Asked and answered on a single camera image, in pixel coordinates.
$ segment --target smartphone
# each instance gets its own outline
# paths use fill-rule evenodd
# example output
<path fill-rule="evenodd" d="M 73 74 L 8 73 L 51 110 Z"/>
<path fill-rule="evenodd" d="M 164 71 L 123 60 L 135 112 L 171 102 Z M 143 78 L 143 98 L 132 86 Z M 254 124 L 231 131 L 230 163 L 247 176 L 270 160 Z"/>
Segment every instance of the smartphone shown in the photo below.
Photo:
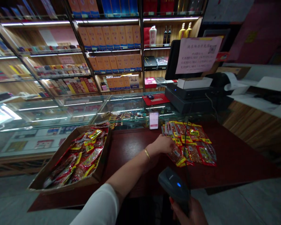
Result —
<path fill-rule="evenodd" d="M 158 129 L 158 120 L 159 120 L 159 113 L 158 112 L 149 112 L 150 129 Z"/>

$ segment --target barcode scanner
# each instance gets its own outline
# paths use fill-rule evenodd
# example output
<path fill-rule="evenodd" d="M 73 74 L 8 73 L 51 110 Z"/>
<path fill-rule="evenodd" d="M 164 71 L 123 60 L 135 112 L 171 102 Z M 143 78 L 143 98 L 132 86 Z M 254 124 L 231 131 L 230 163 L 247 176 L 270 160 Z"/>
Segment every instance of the barcode scanner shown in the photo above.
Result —
<path fill-rule="evenodd" d="M 170 167 L 167 167 L 159 174 L 158 182 L 169 196 L 179 204 L 182 211 L 188 217 L 188 201 L 190 199 L 190 193 L 186 184 L 181 180 L 177 173 Z"/>

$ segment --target monitor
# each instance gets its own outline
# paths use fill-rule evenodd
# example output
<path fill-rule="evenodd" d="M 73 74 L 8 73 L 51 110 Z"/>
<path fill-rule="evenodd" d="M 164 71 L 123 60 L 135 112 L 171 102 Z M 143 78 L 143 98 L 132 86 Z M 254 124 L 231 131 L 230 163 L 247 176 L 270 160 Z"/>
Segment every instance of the monitor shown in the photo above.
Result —
<path fill-rule="evenodd" d="M 180 50 L 180 40 L 173 40 L 171 44 L 171 51 L 168 60 L 168 65 L 165 72 L 165 79 L 166 80 L 178 80 L 179 78 L 195 78 L 200 77 L 202 72 L 200 73 L 183 73 L 183 74 L 176 74 L 176 68 L 178 63 L 179 57 L 179 50 Z"/>

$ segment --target box of snacks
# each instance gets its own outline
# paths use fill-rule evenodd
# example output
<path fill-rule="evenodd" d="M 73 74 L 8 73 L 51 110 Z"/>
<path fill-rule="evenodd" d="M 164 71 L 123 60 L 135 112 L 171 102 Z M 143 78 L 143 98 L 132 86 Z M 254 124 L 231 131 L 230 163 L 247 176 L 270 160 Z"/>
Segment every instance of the box of snacks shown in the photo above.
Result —
<path fill-rule="evenodd" d="M 77 127 L 28 189 L 54 193 L 98 183 L 102 177 L 110 138 L 108 121 Z"/>

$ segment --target computer mouse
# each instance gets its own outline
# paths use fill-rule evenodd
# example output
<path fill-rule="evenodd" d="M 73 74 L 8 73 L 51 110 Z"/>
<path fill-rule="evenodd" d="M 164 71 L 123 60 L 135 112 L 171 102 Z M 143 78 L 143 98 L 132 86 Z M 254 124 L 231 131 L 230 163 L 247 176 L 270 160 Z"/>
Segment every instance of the computer mouse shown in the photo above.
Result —
<path fill-rule="evenodd" d="M 154 99 L 154 96 L 153 95 L 151 95 L 151 94 L 148 94 L 148 96 L 147 96 L 149 99 Z"/>

